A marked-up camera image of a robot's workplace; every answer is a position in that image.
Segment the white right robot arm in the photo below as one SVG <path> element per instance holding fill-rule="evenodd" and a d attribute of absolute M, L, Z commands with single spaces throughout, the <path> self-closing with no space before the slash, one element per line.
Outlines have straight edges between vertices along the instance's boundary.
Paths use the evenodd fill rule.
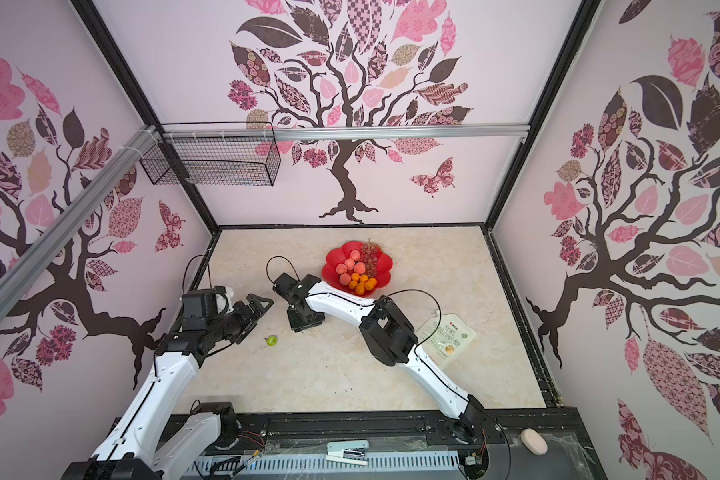
<path fill-rule="evenodd" d="M 286 273 L 272 281 L 272 290 L 287 303 L 291 330 L 300 332 L 321 325 L 327 316 L 357 328 L 370 354 L 381 364 L 406 371 L 453 421 L 453 435 L 464 443 L 483 437 L 483 405 L 458 386 L 429 357 L 423 341 L 395 301 L 344 293 L 314 275 L 296 279 Z"/>

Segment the red flower fruit bowl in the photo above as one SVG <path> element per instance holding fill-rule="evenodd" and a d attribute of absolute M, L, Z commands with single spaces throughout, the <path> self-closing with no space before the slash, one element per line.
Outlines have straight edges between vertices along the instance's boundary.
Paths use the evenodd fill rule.
<path fill-rule="evenodd" d="M 356 241 L 356 240 L 348 241 L 345 244 L 343 244 L 341 247 L 331 250 L 326 255 L 325 264 L 321 271 L 322 279 L 334 288 L 337 288 L 343 292 L 358 296 L 355 293 L 356 288 L 354 290 L 352 290 L 348 287 L 348 285 L 342 285 L 339 283 L 340 275 L 336 273 L 335 268 L 338 264 L 344 263 L 345 260 L 351 259 L 350 252 L 352 250 L 357 249 L 361 253 L 361 248 L 364 243 L 365 242 Z M 375 277 L 377 279 L 377 284 L 374 285 L 374 289 L 372 291 L 370 291 L 370 292 L 365 291 L 365 294 L 363 296 L 359 296 L 359 297 L 367 297 L 367 296 L 373 294 L 376 290 L 386 287 L 391 281 L 391 270 L 392 270 L 393 266 L 394 266 L 393 259 L 388 254 L 386 254 L 382 249 L 382 253 L 381 253 L 381 256 L 378 261 L 377 276 Z M 352 275 L 352 273 L 355 273 L 355 272 L 354 272 L 354 269 L 353 270 L 347 269 L 346 273 Z"/>

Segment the purple fake grape bunch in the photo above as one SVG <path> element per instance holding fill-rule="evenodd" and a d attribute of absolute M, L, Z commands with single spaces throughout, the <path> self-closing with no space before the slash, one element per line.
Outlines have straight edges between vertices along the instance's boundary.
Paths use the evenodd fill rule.
<path fill-rule="evenodd" d="M 378 261 L 381 256 L 382 249 L 375 242 L 365 242 L 361 248 L 362 261 L 365 265 L 365 274 L 369 278 L 377 276 Z"/>

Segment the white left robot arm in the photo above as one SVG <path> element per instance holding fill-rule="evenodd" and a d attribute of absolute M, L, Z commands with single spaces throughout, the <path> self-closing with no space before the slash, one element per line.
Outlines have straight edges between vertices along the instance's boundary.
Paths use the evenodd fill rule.
<path fill-rule="evenodd" d="M 209 447 L 235 445 L 241 426 L 230 402 L 201 403 L 170 438 L 163 434 L 204 362 L 245 340 L 273 304 L 255 294 L 236 301 L 223 286 L 183 294 L 145 383 L 91 457 L 70 464 L 63 478 L 179 479 Z"/>

